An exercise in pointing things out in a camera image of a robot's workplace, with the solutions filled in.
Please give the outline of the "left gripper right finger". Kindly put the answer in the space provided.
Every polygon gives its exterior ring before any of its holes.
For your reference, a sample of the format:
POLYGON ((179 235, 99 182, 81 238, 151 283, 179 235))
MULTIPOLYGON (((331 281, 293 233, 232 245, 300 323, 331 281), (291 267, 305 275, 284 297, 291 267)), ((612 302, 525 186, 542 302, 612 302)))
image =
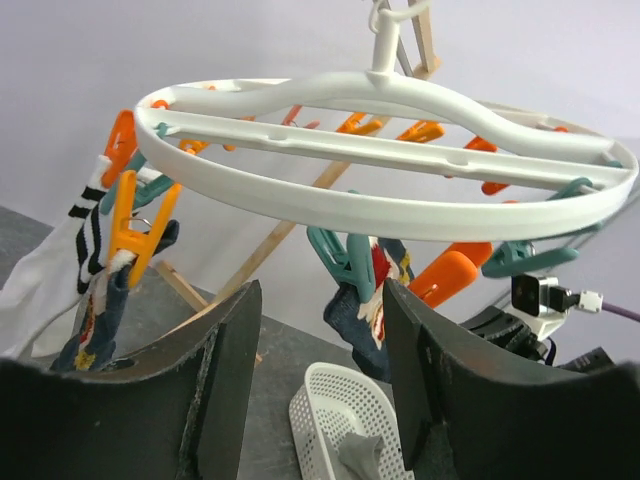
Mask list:
POLYGON ((383 288, 405 467, 418 479, 635 479, 639 367, 546 366, 489 343, 400 283, 383 288))

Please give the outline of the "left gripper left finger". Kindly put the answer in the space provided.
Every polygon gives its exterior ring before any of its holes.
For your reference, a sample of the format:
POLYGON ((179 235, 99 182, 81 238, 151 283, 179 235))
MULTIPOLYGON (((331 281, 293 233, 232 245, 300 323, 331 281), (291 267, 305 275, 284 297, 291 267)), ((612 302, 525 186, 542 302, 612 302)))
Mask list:
POLYGON ((1 363, 5 479, 233 479, 259 340, 262 289, 97 372, 1 363))

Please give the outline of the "dark navy sock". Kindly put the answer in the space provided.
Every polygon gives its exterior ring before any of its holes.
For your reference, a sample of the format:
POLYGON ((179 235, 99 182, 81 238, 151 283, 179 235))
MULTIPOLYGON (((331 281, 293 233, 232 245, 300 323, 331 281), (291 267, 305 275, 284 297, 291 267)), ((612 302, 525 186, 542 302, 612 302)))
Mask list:
POLYGON ((370 239, 375 291, 364 302, 355 286, 342 283, 326 305, 323 320, 352 347, 358 368, 374 380, 389 383, 391 369, 386 348, 383 284, 390 278, 407 286, 413 279, 408 250, 398 239, 370 239))

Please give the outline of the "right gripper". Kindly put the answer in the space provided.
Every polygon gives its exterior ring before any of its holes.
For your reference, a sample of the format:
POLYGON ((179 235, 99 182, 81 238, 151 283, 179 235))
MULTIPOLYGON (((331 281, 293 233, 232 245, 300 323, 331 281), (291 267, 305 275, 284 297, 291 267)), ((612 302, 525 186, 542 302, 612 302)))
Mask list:
POLYGON ((523 320, 495 306, 486 307, 474 317, 462 322, 460 326, 523 358, 543 361, 545 365, 554 363, 554 341, 547 347, 523 320))

